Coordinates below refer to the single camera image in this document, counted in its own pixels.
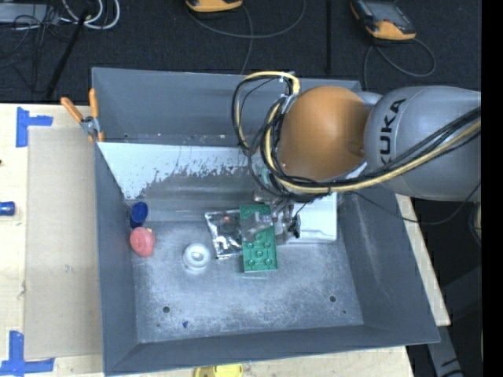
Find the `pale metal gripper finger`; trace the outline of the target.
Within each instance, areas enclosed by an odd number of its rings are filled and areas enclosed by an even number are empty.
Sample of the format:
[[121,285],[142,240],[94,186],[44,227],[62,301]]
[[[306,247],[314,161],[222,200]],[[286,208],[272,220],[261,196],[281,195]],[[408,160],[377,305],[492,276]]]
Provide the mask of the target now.
[[253,228],[270,228],[274,226],[274,220],[270,214],[255,212],[249,219]]
[[271,226],[260,231],[241,228],[240,238],[242,245],[246,245],[247,243],[262,244],[274,238],[274,227]]

